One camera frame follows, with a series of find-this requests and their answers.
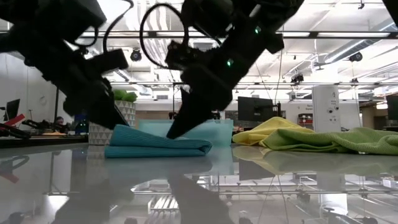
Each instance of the green cloth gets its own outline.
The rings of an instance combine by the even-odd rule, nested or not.
[[[398,155],[398,133],[354,128],[342,133],[277,129],[261,142],[272,150]]]

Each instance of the light fixture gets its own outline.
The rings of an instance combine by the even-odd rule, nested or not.
[[[388,104],[387,103],[378,104],[378,105],[376,105],[376,109],[378,109],[378,110],[388,109]]]

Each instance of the cable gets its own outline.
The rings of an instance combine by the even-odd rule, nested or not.
[[[289,224],[289,216],[288,216],[288,214],[287,214],[286,199],[285,199],[284,191],[282,190],[282,184],[280,184],[279,175],[278,175],[278,181],[279,181],[280,192],[281,192],[281,194],[282,194],[282,197],[284,198],[284,206],[285,206],[286,221],[287,221],[287,224]]]
[[[260,212],[260,215],[259,215],[259,219],[258,219],[258,221],[257,221],[257,224],[260,224],[260,219],[261,219],[262,211],[264,210],[264,206],[266,205],[268,193],[269,193],[269,191],[270,191],[270,189],[271,189],[272,182],[274,181],[274,178],[275,178],[275,176],[272,178],[271,183],[269,184],[266,198],[264,199],[264,201],[263,201],[263,203],[262,203],[262,206],[261,206],[261,212]]]
[[[124,15],[134,7],[134,3],[132,0],[122,0],[125,2],[128,2],[130,4],[129,8],[127,10],[124,11],[124,13],[122,13],[120,16],[118,16],[112,23],[111,25],[109,25],[109,27],[106,29],[105,35],[104,35],[104,39],[102,40],[102,48],[103,48],[103,52],[106,53],[108,52],[108,36],[111,33],[111,31],[113,30],[113,27],[116,26],[116,24],[118,22],[120,22],[120,20],[124,17]]]
[[[282,26],[282,38],[283,38],[283,33],[285,32],[285,25]],[[280,61],[279,61],[279,78],[278,78],[278,84],[276,85],[276,92],[275,92],[275,104],[276,104],[276,98],[278,95],[278,88],[279,88],[279,82],[280,78],[282,76],[282,57],[283,57],[284,50],[280,50]]]
[[[82,48],[87,48],[87,47],[91,47],[91,46],[95,45],[95,43],[97,43],[98,34],[99,34],[99,30],[98,30],[97,27],[95,27],[95,28],[94,28],[94,40],[93,40],[90,44],[85,45],[85,44],[78,44],[78,43],[76,43],[76,42],[73,42],[73,43],[68,42],[68,43],[69,43],[69,44],[72,44],[72,45],[74,45],[74,46],[76,46],[76,47],[78,47],[78,48],[80,48],[80,49],[82,49]]]
[[[353,77],[355,77],[353,63],[351,63],[351,71],[353,73]],[[354,95],[355,95],[356,111],[358,112],[359,127],[362,128],[361,115],[360,115],[361,114],[361,110],[359,109],[359,101],[358,101],[358,95],[356,94],[356,86],[354,86]]]
[[[146,23],[146,20],[148,19],[149,14],[150,14],[153,10],[155,10],[155,9],[158,8],[158,7],[162,7],[162,6],[168,8],[168,9],[170,9],[171,11],[173,11],[173,12],[178,16],[178,18],[180,19],[180,21],[181,21],[181,23],[182,23],[183,29],[184,29],[184,37],[183,37],[183,40],[182,40],[182,44],[183,44],[183,45],[188,45],[188,41],[189,41],[188,26],[187,26],[187,25],[184,23],[184,21],[182,20],[181,13],[180,13],[176,8],[174,8],[172,5],[167,4],[167,3],[157,3],[157,4],[154,4],[154,5],[153,5],[152,7],[150,7],[150,8],[148,9],[148,11],[144,14],[144,16],[142,17],[142,21],[141,21],[140,27],[139,27],[139,42],[140,42],[140,45],[141,45],[142,53],[144,53],[144,55],[148,58],[148,60],[150,60],[150,62],[152,62],[153,64],[159,66],[160,68],[164,68],[164,69],[169,69],[169,70],[170,70],[169,67],[167,67],[167,66],[165,66],[165,65],[161,65],[159,62],[156,62],[156,61],[148,54],[148,51],[147,51],[147,49],[146,49],[146,47],[145,47],[145,43],[144,43],[144,25],[145,25],[145,23]]]
[[[264,83],[264,80],[262,79],[262,75],[261,75],[261,73],[260,73],[259,67],[257,66],[257,62],[254,62],[254,64],[256,65],[257,71],[258,71],[259,76],[260,76],[260,78],[261,78],[262,84],[264,85],[264,88],[266,89],[266,92],[267,92],[267,94],[268,94],[268,97],[269,97],[269,99],[271,100],[272,98],[271,98],[271,96],[270,96],[270,94],[269,94],[269,92],[268,92],[268,89],[267,89],[267,87],[266,87],[266,84]]]

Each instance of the black cable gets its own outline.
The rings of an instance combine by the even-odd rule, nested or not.
[[[139,42],[140,42],[140,45],[141,45],[142,53],[144,53],[144,55],[148,58],[148,60],[150,60],[150,62],[152,62],[153,64],[159,66],[160,68],[164,68],[164,69],[169,69],[169,70],[170,70],[169,67],[167,67],[167,66],[165,66],[165,65],[161,65],[159,62],[156,62],[156,61],[148,54],[148,51],[147,51],[147,49],[146,49],[146,47],[145,47],[145,43],[144,43],[144,25],[145,25],[145,22],[146,22],[146,20],[148,19],[149,14],[150,14],[153,10],[155,10],[155,9],[158,8],[158,7],[162,7],[162,6],[168,8],[168,9],[170,9],[171,11],[173,11],[173,12],[178,16],[178,18],[180,19],[180,21],[181,21],[181,23],[182,23],[183,29],[184,29],[184,37],[183,37],[183,40],[182,40],[182,44],[183,44],[183,45],[186,45],[186,46],[188,45],[188,41],[189,41],[188,26],[187,26],[187,25],[184,23],[184,21],[182,20],[181,13],[180,13],[176,8],[174,8],[172,5],[167,4],[167,3],[157,3],[157,4],[154,4],[154,5],[153,5],[152,7],[150,7],[150,8],[148,9],[148,11],[144,14],[144,16],[142,17],[142,21],[141,21],[140,27],[139,27]]]
[[[109,25],[109,27],[106,29],[106,32],[105,32],[105,35],[104,35],[104,39],[102,40],[102,47],[103,47],[103,52],[104,52],[104,53],[108,52],[108,49],[107,49],[107,46],[108,46],[108,44],[107,44],[107,43],[108,43],[108,36],[109,36],[109,34],[111,33],[113,27],[115,27],[116,24],[117,24],[118,22],[120,22],[120,20],[124,17],[124,15],[125,15],[130,9],[132,9],[132,8],[134,7],[134,3],[133,3],[132,0],[122,0],[122,1],[128,2],[128,3],[130,4],[130,6],[129,6],[129,8],[128,8],[126,11],[124,11],[124,13],[122,13],[120,16],[118,16],[118,17],[111,23],[111,25]]]
[[[268,94],[268,97],[269,97],[270,100],[272,100],[272,98],[271,98],[271,96],[270,96],[270,94],[269,94],[269,92],[268,92],[268,88],[267,88],[267,86],[266,86],[266,83],[264,82],[264,79],[262,79],[262,75],[261,75],[260,69],[259,69],[259,67],[258,67],[258,65],[257,65],[257,62],[254,62],[254,64],[256,65],[257,72],[259,73],[259,76],[260,76],[260,78],[261,78],[261,82],[262,82],[262,84],[264,85],[264,88],[266,89],[266,92],[267,92],[267,94]]]
[[[69,43],[72,44],[72,45],[74,45],[74,46],[76,46],[76,47],[78,47],[78,48],[80,48],[80,49],[87,48],[87,47],[91,47],[91,46],[95,45],[95,43],[97,43],[98,34],[99,34],[99,30],[98,30],[97,27],[95,27],[95,28],[94,28],[94,40],[93,40],[90,44],[85,45],[85,44],[78,44],[78,43],[76,43],[76,42],[73,42],[73,43],[70,43],[70,42],[69,42]]]

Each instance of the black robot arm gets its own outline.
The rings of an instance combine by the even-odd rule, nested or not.
[[[114,105],[111,85],[101,75],[127,68],[122,50],[86,59],[75,43],[89,27],[98,30],[106,21],[96,0],[51,0],[38,5],[32,0],[0,0],[0,18],[13,23],[0,36],[0,52],[18,51],[25,64],[35,66],[67,99],[63,109],[70,115],[86,112],[90,121],[109,129],[127,124]]]
[[[398,21],[398,1],[383,0],[393,20]],[[289,20],[304,0],[185,0],[183,24],[196,28],[220,46],[206,52],[171,42],[166,63],[181,69],[181,79],[190,85],[190,96],[171,129],[177,138],[232,100],[232,90],[266,49],[274,54],[284,48],[275,32]]]

